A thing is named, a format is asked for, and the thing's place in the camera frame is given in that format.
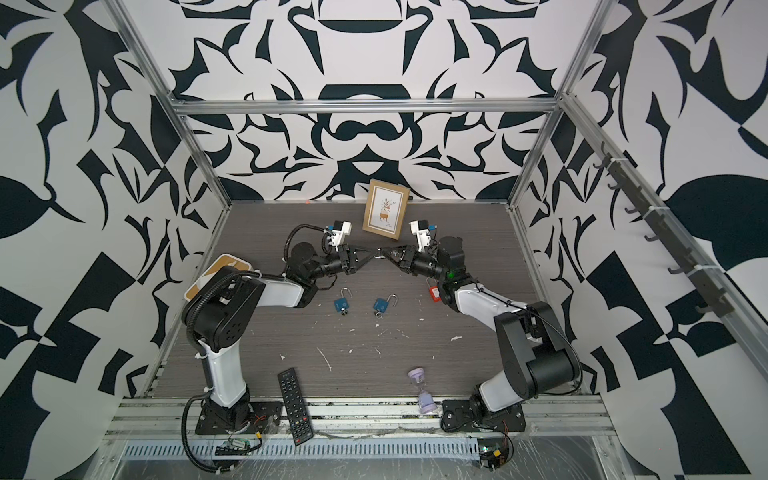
gray wooden tabletop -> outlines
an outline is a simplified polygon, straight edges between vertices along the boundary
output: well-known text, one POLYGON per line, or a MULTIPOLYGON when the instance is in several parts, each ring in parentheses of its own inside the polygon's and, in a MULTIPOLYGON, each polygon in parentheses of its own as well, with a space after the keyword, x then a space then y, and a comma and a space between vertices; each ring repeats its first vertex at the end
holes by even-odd
MULTIPOLYGON (((280 273, 286 237, 299 223, 325 226, 347 220, 353 224, 348 243, 377 248, 415 243, 407 223, 428 220, 438 226, 438 237, 464 239, 468 272, 490 290, 526 303, 537 300, 503 205, 410 204, 400 240, 362 230, 364 211, 364 204, 235 204, 215 257, 231 253, 265 273, 280 273)), ((309 241, 320 251, 320 236, 305 229, 293 244, 309 241)), ((276 375, 290 367, 296 368, 305 396, 415 395, 406 374, 418 366, 425 368, 433 395, 468 395, 502 369, 492 330, 433 303, 423 276, 406 275, 388 260, 372 260, 354 275, 340 275, 334 288, 318 292, 306 308, 257 309, 240 354, 252 396, 280 396, 276 375), (353 297, 349 315, 341 316, 333 301, 344 286, 353 297), (397 306, 375 318, 376 298, 392 293, 398 296, 397 306)), ((154 396, 188 397, 203 387, 200 360, 182 335, 154 396)))

wooden picture frame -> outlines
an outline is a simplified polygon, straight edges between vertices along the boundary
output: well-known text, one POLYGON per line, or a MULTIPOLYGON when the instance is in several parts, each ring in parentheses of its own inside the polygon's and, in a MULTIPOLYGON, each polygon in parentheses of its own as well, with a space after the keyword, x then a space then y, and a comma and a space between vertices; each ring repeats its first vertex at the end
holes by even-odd
POLYGON ((371 180, 362 229, 398 240, 410 194, 409 188, 371 180))

black remote control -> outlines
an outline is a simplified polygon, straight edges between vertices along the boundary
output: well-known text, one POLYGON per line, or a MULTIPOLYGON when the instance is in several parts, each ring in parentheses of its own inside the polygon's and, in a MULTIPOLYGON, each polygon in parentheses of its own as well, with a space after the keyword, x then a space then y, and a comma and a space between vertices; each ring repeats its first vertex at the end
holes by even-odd
POLYGON ((310 425, 310 414, 306 410, 304 398, 301 396, 299 382, 296 379, 296 370, 290 368, 277 374, 280 381, 280 392, 283 394, 283 402, 288 414, 288 425, 293 435, 293 444, 301 445, 315 436, 310 425))

patterned backdrop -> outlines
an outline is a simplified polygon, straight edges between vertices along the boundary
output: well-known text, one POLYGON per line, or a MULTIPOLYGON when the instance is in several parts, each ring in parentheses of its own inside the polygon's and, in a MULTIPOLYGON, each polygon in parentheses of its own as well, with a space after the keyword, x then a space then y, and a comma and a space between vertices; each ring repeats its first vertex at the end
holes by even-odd
POLYGON ((126 0, 179 98, 552 96, 596 0, 126 0))
MULTIPOLYGON (((551 97, 596 0, 126 0, 187 100, 551 97)), ((505 199, 540 114, 195 117, 229 195, 505 199)))
POLYGON ((238 200, 365 199, 371 179, 414 198, 506 199, 541 112, 205 115, 191 119, 238 200))
POLYGON ((94 0, 0 1, 0 124, 0 478, 77 478, 221 206, 94 0))
MULTIPOLYGON (((768 4, 619 3, 578 98, 765 316, 768 4)), ((593 164, 564 118, 520 205, 585 384, 636 473, 768 477, 768 384, 593 164)))

red padlock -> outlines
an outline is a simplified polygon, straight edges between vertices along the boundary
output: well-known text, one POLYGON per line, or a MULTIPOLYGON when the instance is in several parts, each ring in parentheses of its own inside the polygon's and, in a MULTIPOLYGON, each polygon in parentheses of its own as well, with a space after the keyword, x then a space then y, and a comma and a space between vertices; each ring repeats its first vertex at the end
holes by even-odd
POLYGON ((437 286, 431 286, 429 285, 429 277, 427 277, 427 286, 429 287, 429 296, 432 297, 432 301, 437 303, 440 301, 440 290, 438 290, 437 286))

